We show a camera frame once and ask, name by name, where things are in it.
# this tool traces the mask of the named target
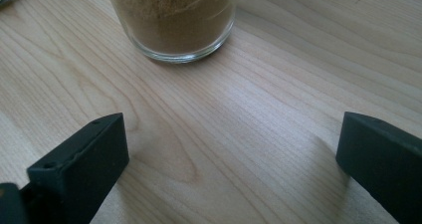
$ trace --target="light wood surface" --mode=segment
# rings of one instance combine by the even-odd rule
[[[238,0],[226,44],[155,64],[109,0],[0,8],[0,182],[123,112],[92,223],[395,223],[337,166],[344,112],[422,136],[422,0]]]

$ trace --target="small hole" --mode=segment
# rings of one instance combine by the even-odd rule
[[[57,162],[49,162],[44,164],[44,168],[50,169],[50,168],[54,168],[57,166]]]

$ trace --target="table surface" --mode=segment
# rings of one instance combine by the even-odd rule
[[[156,64],[109,0],[0,8],[0,182],[123,112],[92,223],[395,223],[336,164],[344,112],[422,135],[422,0],[238,0],[225,45]]]

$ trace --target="brown powder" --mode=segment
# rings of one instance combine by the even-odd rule
[[[115,6],[129,36],[165,54],[206,48],[234,14],[234,0],[115,0]]]

